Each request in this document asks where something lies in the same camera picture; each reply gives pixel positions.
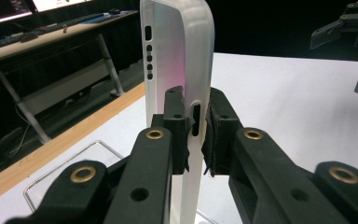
desk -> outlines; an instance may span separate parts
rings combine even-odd
[[[226,94],[241,123],[268,132],[297,165],[312,172],[321,161],[358,168],[357,80],[356,62],[220,53],[213,58],[212,86]],[[25,188],[92,141],[129,155],[145,128],[144,91],[141,84],[3,171],[0,224],[29,215]],[[218,223],[241,223],[226,176],[202,177],[199,210]]]
[[[37,39],[25,43],[18,42],[0,48],[0,79],[12,96],[14,102],[27,118],[28,122],[38,133],[42,143],[46,143],[50,138],[39,125],[34,115],[57,104],[59,101],[77,91],[88,87],[92,83],[105,77],[107,74],[114,80],[114,93],[117,95],[122,95],[124,93],[101,31],[110,25],[123,21],[123,19],[134,18],[136,14],[136,11],[129,11],[109,21],[87,24],[79,23],[78,25],[68,27],[65,32],[63,30],[58,30],[41,35]],[[56,48],[57,46],[73,42],[76,39],[85,41],[95,39],[99,44],[103,58],[100,61],[25,97],[20,97],[16,93],[15,89],[7,80],[5,71],[2,71],[5,65],[15,64],[24,57],[34,55],[44,49]]]

wooden table edge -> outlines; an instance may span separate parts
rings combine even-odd
[[[0,172],[0,196],[144,95],[145,84],[141,83],[33,153],[7,167],[4,171]]]

white tabletop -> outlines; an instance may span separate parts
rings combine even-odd
[[[321,161],[358,168],[358,62],[215,53],[212,86],[223,91],[245,127],[266,131],[297,165]],[[123,156],[145,128],[145,98],[0,197],[0,224],[31,210],[22,193],[39,176],[96,140]],[[227,176],[202,178],[199,210],[217,223],[241,223]]]

monitor screen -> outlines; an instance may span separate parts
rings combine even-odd
[[[59,7],[68,7],[75,4],[85,3],[92,0],[33,0],[35,11],[43,12]]]
[[[0,22],[32,15],[24,0],[0,0]]]

white plastic case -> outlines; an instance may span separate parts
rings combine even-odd
[[[184,87],[188,117],[200,107],[198,135],[188,137],[190,172],[172,181],[171,223],[193,223],[211,88],[213,16],[204,0],[141,0],[141,25],[147,126],[153,114],[163,113],[165,91],[172,87]]]

